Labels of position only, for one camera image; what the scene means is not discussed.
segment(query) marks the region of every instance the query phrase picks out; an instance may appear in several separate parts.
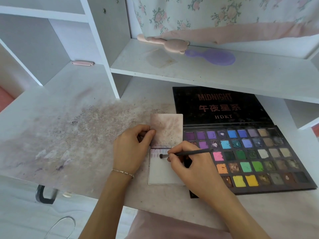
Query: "pink fabric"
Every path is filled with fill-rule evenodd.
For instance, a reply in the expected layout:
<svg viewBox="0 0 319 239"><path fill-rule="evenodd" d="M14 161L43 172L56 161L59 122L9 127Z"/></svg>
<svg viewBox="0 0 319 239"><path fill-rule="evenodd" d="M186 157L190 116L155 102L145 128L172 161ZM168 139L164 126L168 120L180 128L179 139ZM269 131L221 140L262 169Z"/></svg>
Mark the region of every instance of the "pink fabric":
<svg viewBox="0 0 319 239"><path fill-rule="evenodd" d="M14 101L14 98L9 95L2 87L0 87L0 112L6 108L11 102Z"/></svg>
<svg viewBox="0 0 319 239"><path fill-rule="evenodd" d="M126 239L231 239L229 232L139 210Z"/></svg>
<svg viewBox="0 0 319 239"><path fill-rule="evenodd" d="M198 43L225 44L258 40L276 40L287 37L311 36L319 29L306 26L304 23L253 23L236 24L194 30L173 30L157 36L161 39L181 39Z"/></svg>

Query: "makeup brush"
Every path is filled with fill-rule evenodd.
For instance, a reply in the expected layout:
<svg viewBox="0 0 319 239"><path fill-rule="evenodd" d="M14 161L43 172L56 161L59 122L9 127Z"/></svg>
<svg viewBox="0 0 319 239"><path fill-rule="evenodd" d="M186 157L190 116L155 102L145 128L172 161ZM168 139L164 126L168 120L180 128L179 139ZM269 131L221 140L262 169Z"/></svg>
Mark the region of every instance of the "makeup brush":
<svg viewBox="0 0 319 239"><path fill-rule="evenodd" d="M199 149L199 150L194 150L194 151L183 151L179 153L175 153L176 156L185 156L185 155L194 155L194 154L203 154L203 153L209 153L212 152L214 149L213 148L206 148L206 149ZM168 158L168 154L160 154L159 158Z"/></svg>

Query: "black palette lid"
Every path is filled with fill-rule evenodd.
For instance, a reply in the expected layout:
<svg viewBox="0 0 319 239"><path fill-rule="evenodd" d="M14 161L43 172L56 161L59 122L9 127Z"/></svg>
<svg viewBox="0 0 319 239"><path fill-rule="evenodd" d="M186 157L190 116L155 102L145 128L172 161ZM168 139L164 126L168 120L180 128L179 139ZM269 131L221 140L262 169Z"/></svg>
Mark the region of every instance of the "black palette lid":
<svg viewBox="0 0 319 239"><path fill-rule="evenodd" d="M273 124L253 94L201 86L173 87L173 94L184 125Z"/></svg>

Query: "floral fabric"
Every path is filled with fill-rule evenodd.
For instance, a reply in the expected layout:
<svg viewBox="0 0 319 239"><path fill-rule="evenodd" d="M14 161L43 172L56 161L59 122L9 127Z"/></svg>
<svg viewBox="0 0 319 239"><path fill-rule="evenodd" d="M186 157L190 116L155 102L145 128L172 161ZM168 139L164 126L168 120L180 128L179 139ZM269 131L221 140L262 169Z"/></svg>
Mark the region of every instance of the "floral fabric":
<svg viewBox="0 0 319 239"><path fill-rule="evenodd" d="M254 23L319 29L319 0L133 0L146 37Z"/></svg>

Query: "hand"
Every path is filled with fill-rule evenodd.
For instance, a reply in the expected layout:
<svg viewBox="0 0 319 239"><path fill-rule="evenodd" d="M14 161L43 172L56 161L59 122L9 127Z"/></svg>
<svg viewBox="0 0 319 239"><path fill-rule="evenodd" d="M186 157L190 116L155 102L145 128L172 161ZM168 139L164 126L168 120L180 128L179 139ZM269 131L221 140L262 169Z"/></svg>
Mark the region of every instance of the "hand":
<svg viewBox="0 0 319 239"><path fill-rule="evenodd" d="M216 204L223 198L223 192L230 190L225 185L217 168L214 165L210 153L189 155L192 164L185 168L180 159L174 154L181 151L199 150L196 145L183 141L168 151L171 167L187 188L208 204Z"/></svg>
<svg viewBox="0 0 319 239"><path fill-rule="evenodd" d="M126 129L113 144L113 169L135 174L146 156L155 133L155 130L150 130L149 125L142 124Z"/></svg>

